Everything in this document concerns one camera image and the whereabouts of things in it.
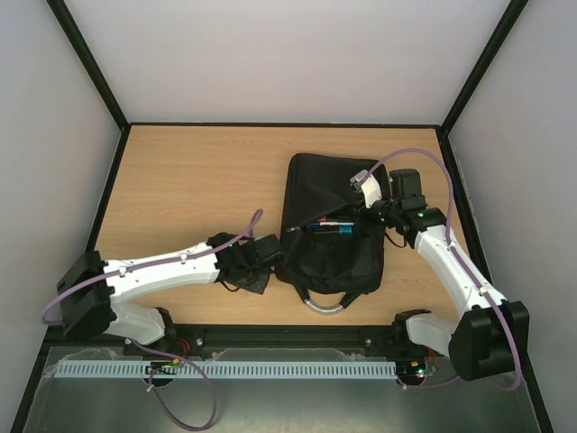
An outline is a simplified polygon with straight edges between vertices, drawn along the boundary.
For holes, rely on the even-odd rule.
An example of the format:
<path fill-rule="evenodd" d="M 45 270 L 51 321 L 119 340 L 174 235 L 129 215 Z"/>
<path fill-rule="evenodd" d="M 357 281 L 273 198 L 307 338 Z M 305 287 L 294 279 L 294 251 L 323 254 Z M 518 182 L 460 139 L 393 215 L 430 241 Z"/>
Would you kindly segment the blue cap whiteboard marker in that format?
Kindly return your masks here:
<path fill-rule="evenodd" d="M 354 226 L 355 223 L 353 221 L 341 221 L 341 220 L 328 220 L 327 221 L 328 224 L 327 225 L 323 225 L 323 226 Z M 320 227 L 320 225 L 317 222 L 312 222 L 306 225 L 307 228 L 314 228 L 314 227 Z"/>

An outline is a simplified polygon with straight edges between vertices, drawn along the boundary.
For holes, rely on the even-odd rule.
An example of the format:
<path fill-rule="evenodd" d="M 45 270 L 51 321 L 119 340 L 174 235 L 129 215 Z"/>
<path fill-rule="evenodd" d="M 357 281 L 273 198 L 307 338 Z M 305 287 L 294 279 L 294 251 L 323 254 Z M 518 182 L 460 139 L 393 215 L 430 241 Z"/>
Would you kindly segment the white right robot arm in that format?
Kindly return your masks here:
<path fill-rule="evenodd" d="M 452 323 L 425 309 L 400 313 L 393 331 L 395 347 L 410 354 L 426 346 L 447 357 L 465 381 L 513 373 L 513 383 L 519 385 L 527 350 L 527 308 L 508 301 L 482 275 L 454 236 L 449 216 L 427 205 L 419 173 L 391 172 L 387 198 L 366 170 L 353 176 L 351 184 L 362 194 L 363 213 L 394 229 L 426 260 L 459 318 Z"/>

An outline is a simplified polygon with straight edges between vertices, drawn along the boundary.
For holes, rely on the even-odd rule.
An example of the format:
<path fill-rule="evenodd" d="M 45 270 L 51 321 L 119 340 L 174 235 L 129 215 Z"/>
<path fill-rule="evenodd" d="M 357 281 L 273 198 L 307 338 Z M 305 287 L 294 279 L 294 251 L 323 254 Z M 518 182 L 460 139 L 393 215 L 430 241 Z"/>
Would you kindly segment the black backpack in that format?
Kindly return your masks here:
<path fill-rule="evenodd" d="M 373 173 L 388 198 L 386 169 L 375 160 L 298 153 L 288 165 L 280 229 L 285 259 L 275 274 L 320 315 L 346 309 L 381 284 L 385 231 L 360 213 L 363 195 L 350 179 L 361 170 Z M 353 233 L 314 235 L 306 225 L 320 218 L 353 221 Z"/>

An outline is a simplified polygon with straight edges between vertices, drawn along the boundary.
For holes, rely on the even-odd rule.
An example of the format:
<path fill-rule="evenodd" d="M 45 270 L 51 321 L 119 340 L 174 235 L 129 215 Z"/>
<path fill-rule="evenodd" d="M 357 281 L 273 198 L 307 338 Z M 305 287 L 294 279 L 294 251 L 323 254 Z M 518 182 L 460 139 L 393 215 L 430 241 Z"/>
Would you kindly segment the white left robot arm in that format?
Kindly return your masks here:
<path fill-rule="evenodd" d="M 98 251 L 81 254 L 57 285 L 67 339 L 102 334 L 151 345 L 171 336 L 167 310 L 134 300 L 192 284 L 221 283 L 262 294 L 284 258 L 277 236 L 219 233 L 178 252 L 140 259 L 109 260 Z"/>

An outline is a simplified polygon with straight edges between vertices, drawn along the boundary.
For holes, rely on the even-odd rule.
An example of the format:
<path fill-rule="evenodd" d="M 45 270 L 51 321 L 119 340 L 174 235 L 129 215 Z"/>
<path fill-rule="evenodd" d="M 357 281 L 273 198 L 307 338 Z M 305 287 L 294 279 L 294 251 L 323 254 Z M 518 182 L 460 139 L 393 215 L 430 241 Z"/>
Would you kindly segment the blue cap highlighter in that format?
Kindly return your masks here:
<path fill-rule="evenodd" d="M 314 235 L 351 235 L 353 226 L 319 226 L 312 230 Z"/>

